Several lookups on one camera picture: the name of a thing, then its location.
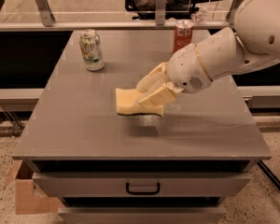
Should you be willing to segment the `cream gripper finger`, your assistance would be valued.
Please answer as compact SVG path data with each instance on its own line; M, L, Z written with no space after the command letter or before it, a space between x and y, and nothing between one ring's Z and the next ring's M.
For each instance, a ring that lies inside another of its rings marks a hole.
M140 92L147 92L154 85L169 82L170 79L167 76L166 66L167 63L158 64L137 83L136 89Z
M178 94L183 90L183 88L176 86L173 82L157 83L137 98L136 103L142 107L167 105L174 102Z

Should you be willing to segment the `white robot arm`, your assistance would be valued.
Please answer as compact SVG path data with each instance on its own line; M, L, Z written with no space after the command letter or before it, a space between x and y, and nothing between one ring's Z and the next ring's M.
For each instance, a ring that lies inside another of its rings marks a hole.
M280 60L280 0L244 0L226 27L174 53L138 82L142 107L165 105L227 76L258 71Z

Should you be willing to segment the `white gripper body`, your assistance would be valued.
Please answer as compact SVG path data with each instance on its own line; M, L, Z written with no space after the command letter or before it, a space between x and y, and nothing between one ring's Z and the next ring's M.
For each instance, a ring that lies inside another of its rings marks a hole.
M166 65L168 78L185 93L196 93L212 84L198 48L189 44L173 54Z

